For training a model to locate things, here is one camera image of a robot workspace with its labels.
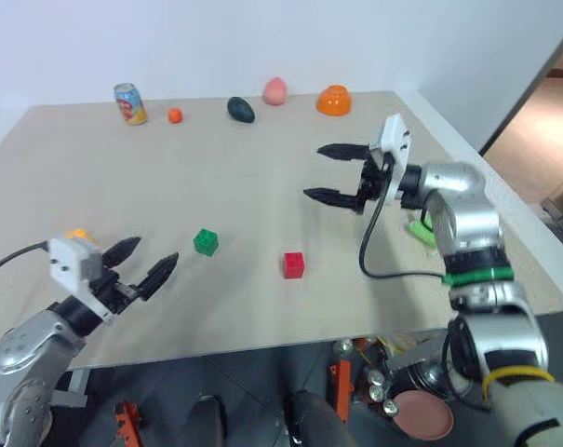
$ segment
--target white wall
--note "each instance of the white wall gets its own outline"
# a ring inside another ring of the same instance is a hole
[[[476,148],[563,37],[563,0],[3,0],[0,107],[416,88]]]

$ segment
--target beige tabletop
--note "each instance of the beige tabletop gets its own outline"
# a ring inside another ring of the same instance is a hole
[[[248,99],[257,119],[238,123],[224,99],[148,102],[149,122],[131,127],[113,103],[32,108],[0,146],[0,258],[25,245],[85,228],[103,248],[143,237],[119,268],[141,280],[161,257],[179,251],[169,282],[134,303],[111,327],[88,337],[73,366],[172,359],[363,333],[444,326],[448,289],[432,278],[364,277],[357,251],[364,216],[325,207],[302,189],[354,193],[361,162],[315,154],[330,142],[367,143],[383,120],[403,114],[411,162],[444,161],[444,150],[391,92],[354,95],[344,117],[321,115],[311,95],[271,107]],[[171,125],[167,109],[184,121]],[[439,256],[404,229],[393,204],[369,245],[373,271],[444,270]],[[219,234],[212,258],[194,251],[201,228]],[[538,313],[563,308],[563,297],[506,227],[516,277]],[[302,279],[283,279],[286,251],[302,251]],[[47,255],[32,253],[0,270],[0,336],[62,300],[48,277]]]

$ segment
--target black cable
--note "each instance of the black cable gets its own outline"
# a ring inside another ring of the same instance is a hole
[[[430,227],[430,225],[428,225],[428,224],[426,223],[427,209],[426,209],[425,201],[424,201],[423,208],[422,208],[422,215],[420,216],[420,222],[422,223],[422,226],[423,226],[426,230],[428,230],[430,233],[433,234],[433,233],[434,233],[434,228]]]
[[[449,389],[450,394],[452,394],[452,396],[460,403],[462,403],[463,405],[469,408],[478,410],[479,412],[489,413],[489,407],[487,407],[486,405],[479,405],[470,400],[467,400],[457,392],[455,386],[452,384],[449,375],[449,368],[447,367],[447,353],[449,351],[449,343],[450,343],[450,335],[449,332],[447,332],[447,336],[445,337],[445,343],[442,345],[442,357],[440,363],[442,365],[442,371],[445,375],[445,383],[447,384],[447,388]]]
[[[33,251],[33,250],[37,250],[37,249],[47,250],[47,241],[44,240],[43,242],[39,242],[37,244],[30,245],[29,247],[25,247],[24,249],[20,249],[20,250],[15,251],[14,253],[9,254],[7,257],[0,260],[0,267],[4,264],[9,263],[14,258],[17,258],[24,253],[28,253],[29,251]]]
[[[393,172],[393,161],[391,157],[385,156],[384,158],[384,165],[387,166],[388,170],[385,172],[386,175],[381,184],[381,191],[378,197],[378,203],[376,204],[376,209],[372,214],[372,218],[370,219],[370,223],[368,228],[366,229],[366,233],[364,233],[364,237],[362,238],[362,244],[359,247],[359,268],[364,275],[374,279],[390,279],[390,278],[402,278],[402,277],[434,277],[434,278],[442,278],[442,275],[435,272],[426,272],[421,270],[412,270],[408,272],[398,272],[398,273],[384,273],[384,274],[373,274],[368,271],[366,268],[366,249],[368,248],[368,243],[370,241],[370,236],[372,235],[372,231],[376,226],[376,221],[378,221],[378,217],[381,215],[382,205],[384,204],[384,200],[386,199],[386,193],[389,190],[389,184],[391,183],[391,173]]]

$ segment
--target orange bracket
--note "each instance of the orange bracket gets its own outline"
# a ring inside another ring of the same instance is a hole
[[[347,424],[349,417],[350,394],[354,392],[351,383],[352,364],[348,360],[339,360],[330,368],[330,377],[335,385],[335,411],[341,420]]]
[[[117,436],[124,440],[126,447],[142,447],[141,435],[139,435],[141,423],[139,406],[124,400],[115,404],[114,413]]]

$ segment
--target person's leg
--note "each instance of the person's leg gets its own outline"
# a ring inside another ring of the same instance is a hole
[[[198,401],[181,430],[180,447],[222,447],[225,436],[222,403],[212,396]]]
[[[286,417],[289,434],[302,447],[357,447],[332,407],[314,393],[292,394],[286,402]]]

